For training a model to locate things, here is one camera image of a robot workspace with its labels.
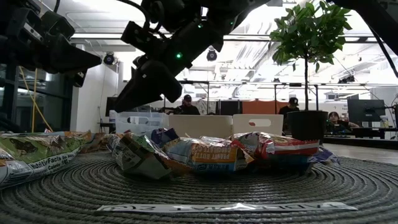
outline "ceiling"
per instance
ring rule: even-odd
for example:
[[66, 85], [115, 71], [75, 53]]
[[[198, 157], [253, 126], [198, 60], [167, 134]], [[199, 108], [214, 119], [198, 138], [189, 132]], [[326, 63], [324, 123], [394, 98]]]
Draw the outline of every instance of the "ceiling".
[[[43, 0], [42, 3], [36, 1], [44, 10], [53, 9], [55, 6], [55, 0]], [[281, 1], [273, 0], [272, 3], [275, 5]], [[253, 10], [232, 34], [269, 35], [276, 28], [274, 19], [286, 15], [285, 8], [294, 7], [297, 2], [304, 4], [306, 1], [283, 0], [281, 7], [263, 5]], [[313, 3], [317, 5], [319, 1], [315, 0]], [[82, 34], [121, 34], [128, 21], [134, 21], [140, 25], [144, 21], [144, 16], [140, 11], [117, 0], [61, 0], [58, 13], [70, 21], [77, 33]], [[350, 43], [344, 45], [343, 51], [335, 53], [335, 65], [322, 64], [318, 73], [315, 73], [315, 66], [310, 66], [310, 81], [337, 83], [340, 78], [351, 73], [360, 83], [398, 84], [398, 79], [392, 73], [380, 47], [375, 44], [374, 38], [367, 38], [370, 43], [355, 43], [357, 40], [364, 40], [360, 37], [373, 35], [356, 12], [350, 14], [348, 22], [353, 30], [345, 32], [345, 35], [352, 37], [349, 38]], [[143, 54], [120, 40], [84, 40], [81, 43], [97, 51], [97, 54], [123, 51], [116, 55], [119, 55], [119, 59], [125, 63], [131, 63], [135, 57]], [[292, 63], [277, 66], [271, 59], [275, 45], [276, 43], [270, 45], [269, 42], [226, 41], [215, 62], [208, 62], [207, 52], [203, 52], [193, 62], [193, 67], [183, 71], [177, 78], [220, 82], [271, 82], [274, 78], [279, 78], [281, 82], [303, 82], [303, 61], [295, 62], [295, 71]], [[389, 53], [393, 60], [398, 62], [391, 50]], [[268, 94], [260, 85], [220, 86], [222, 86], [221, 89], [211, 90], [210, 95], [229, 96], [232, 94], [236, 97], [247, 97]], [[203, 91], [202, 88], [196, 89], [194, 91]]]

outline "small tree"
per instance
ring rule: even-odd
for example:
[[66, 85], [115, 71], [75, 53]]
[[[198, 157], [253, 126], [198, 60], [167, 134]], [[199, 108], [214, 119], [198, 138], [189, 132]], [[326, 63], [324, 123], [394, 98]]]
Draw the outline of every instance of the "small tree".
[[[319, 9], [322, 14], [316, 17]], [[308, 111], [308, 63], [316, 65], [315, 72], [320, 68], [319, 62], [333, 65], [333, 53], [343, 50], [346, 42], [339, 35], [344, 34], [344, 28], [352, 29], [347, 23], [350, 10], [321, 1], [316, 9], [307, 2], [305, 8], [297, 5], [286, 11], [287, 16], [275, 19], [278, 29], [271, 32], [271, 41], [280, 42], [272, 59], [278, 65], [292, 59], [304, 59], [305, 110]]]

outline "potted plant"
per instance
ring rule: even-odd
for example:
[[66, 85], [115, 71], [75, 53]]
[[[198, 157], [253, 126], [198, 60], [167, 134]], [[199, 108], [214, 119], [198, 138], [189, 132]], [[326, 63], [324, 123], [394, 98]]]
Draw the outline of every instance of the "potted plant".
[[308, 110], [308, 64], [315, 65], [315, 72], [320, 63], [334, 64], [333, 53], [343, 50], [346, 42], [341, 35], [351, 29], [350, 10], [321, 1], [316, 9], [307, 2], [304, 8], [297, 5], [286, 11], [287, 16], [275, 19], [278, 28], [271, 32], [271, 41], [280, 42], [272, 59], [282, 65], [301, 58], [305, 64], [305, 110], [288, 113], [290, 130], [300, 140], [323, 139], [327, 112]]

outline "black pot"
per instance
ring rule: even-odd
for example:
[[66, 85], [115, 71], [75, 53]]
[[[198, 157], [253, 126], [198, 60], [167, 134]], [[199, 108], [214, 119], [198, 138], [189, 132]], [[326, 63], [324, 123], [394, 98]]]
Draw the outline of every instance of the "black pot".
[[328, 113], [324, 111], [295, 111], [287, 113], [292, 137], [301, 141], [320, 140], [326, 131]]

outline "gray rug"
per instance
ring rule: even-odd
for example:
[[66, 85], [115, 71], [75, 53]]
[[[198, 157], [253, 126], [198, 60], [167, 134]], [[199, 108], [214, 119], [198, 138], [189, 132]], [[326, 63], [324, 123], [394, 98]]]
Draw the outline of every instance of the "gray rug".
[[[0, 192], [0, 223], [394, 223], [398, 166], [342, 159], [308, 175], [186, 175], [155, 181], [121, 175], [111, 154], [79, 155], [57, 174]], [[123, 203], [343, 202], [358, 211], [265, 213], [95, 213]]]

